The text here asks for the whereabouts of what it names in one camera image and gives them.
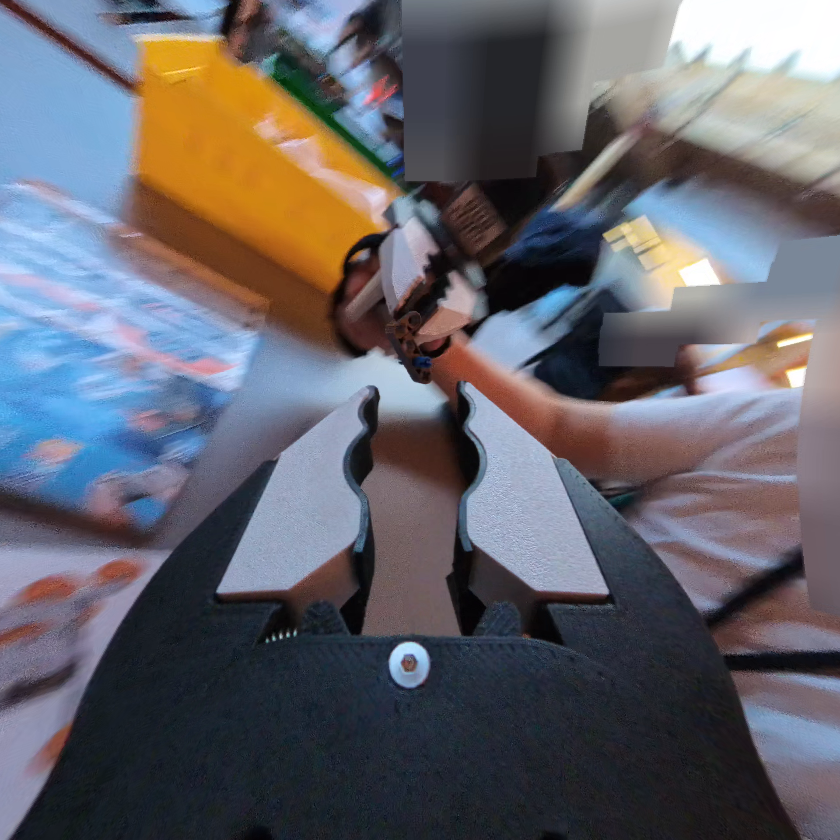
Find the grey desk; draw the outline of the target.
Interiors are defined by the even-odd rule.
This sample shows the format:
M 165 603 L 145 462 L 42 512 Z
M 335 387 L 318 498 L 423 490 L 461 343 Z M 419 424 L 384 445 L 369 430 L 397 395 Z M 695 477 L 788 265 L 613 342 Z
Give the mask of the grey desk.
M 336 351 L 327 298 L 131 174 L 133 94 L 2 7 L 2 182 L 37 181 L 96 207 L 235 284 L 271 298 L 269 325 L 233 405 L 167 517 L 145 538 L 93 535 L 2 510 L 2 542 L 58 550 L 173 550 L 264 460 L 364 385 L 381 394 L 371 501 L 375 578 L 364 631 L 458 635 L 445 576 L 461 491 L 442 397 L 372 355 Z

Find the blue instruction booklet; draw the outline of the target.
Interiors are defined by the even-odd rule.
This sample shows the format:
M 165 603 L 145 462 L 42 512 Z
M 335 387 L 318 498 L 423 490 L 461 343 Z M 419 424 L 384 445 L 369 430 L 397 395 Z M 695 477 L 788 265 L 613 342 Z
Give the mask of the blue instruction booklet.
M 2 307 L 2 497 L 155 530 L 245 380 L 255 330 L 218 318 L 68 322 Z

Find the yellow plastic bin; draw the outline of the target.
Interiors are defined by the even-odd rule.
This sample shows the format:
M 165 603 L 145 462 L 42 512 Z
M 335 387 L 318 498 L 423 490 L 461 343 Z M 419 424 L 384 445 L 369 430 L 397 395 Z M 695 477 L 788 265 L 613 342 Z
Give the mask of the yellow plastic bin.
M 322 291 L 403 191 L 215 36 L 135 38 L 133 167 L 168 197 Z

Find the open white instruction booklet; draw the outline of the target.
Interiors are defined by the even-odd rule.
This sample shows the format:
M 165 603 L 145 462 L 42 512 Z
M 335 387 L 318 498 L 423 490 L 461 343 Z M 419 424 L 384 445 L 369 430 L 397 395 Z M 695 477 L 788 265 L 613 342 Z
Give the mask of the open white instruction booklet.
M 169 555 L 2 546 L 2 786 L 55 764 L 99 660 Z

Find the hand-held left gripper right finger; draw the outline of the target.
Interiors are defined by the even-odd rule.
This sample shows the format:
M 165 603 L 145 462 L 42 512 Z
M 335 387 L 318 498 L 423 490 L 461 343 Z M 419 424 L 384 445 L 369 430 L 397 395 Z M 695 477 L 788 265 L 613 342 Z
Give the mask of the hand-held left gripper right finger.
M 457 386 L 457 443 L 466 488 L 447 578 L 458 628 L 512 604 L 530 629 L 551 605 L 604 606 L 610 591 L 558 461 L 474 385 Z

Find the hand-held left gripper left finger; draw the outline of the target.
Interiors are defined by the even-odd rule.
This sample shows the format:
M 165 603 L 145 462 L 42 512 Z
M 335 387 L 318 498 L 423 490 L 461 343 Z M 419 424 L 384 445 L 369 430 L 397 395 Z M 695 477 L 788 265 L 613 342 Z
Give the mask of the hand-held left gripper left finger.
M 361 634 L 375 572 L 371 473 L 380 394 L 362 387 L 277 458 L 217 587 L 220 602 L 275 602 L 293 627 L 315 602 Z

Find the person's right forearm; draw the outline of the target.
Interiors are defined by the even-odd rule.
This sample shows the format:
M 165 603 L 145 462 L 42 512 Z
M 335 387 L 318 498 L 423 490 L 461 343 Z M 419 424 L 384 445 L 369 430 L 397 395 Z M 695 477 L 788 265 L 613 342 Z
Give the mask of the person's right forearm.
M 505 370 L 462 332 L 423 345 L 433 355 L 432 381 L 454 411 L 458 385 L 473 385 L 557 458 L 590 479 L 617 479 L 611 440 L 614 405 L 557 394 L 530 376 Z

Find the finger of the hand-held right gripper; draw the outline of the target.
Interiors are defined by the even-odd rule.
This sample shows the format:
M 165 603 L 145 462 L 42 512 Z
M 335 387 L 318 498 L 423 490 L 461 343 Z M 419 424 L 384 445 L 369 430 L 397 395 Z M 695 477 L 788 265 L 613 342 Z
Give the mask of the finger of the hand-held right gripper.
M 394 227 L 381 243 L 381 287 L 390 313 L 397 313 L 426 276 L 440 247 L 420 218 Z
M 487 296 L 468 282 L 451 282 L 434 314 L 420 328 L 421 340 L 444 340 L 487 314 Z

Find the person's right hand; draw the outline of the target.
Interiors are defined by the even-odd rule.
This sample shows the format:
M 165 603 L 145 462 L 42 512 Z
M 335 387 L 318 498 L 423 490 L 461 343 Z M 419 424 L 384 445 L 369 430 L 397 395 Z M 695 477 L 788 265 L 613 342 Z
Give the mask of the person's right hand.
M 380 301 L 358 320 L 351 321 L 346 314 L 346 309 L 352 300 L 362 292 L 379 268 L 379 260 L 375 256 L 358 259 L 351 264 L 343 285 L 343 291 L 339 296 L 333 321 L 337 325 L 338 334 L 348 340 L 356 349 L 363 350 L 366 353 L 380 350 L 384 354 L 393 355 L 394 351 L 385 330 L 391 317 L 383 301 Z

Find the grey holed beam with blue pin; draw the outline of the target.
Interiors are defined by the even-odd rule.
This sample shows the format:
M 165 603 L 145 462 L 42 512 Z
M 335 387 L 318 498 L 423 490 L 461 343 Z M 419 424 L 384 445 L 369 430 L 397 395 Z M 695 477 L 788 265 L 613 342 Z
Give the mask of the grey holed beam with blue pin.
M 385 334 L 395 357 L 406 369 L 413 382 L 431 383 L 433 359 L 420 349 L 417 333 L 423 324 L 416 311 L 410 311 L 398 320 L 391 320 L 385 326 Z

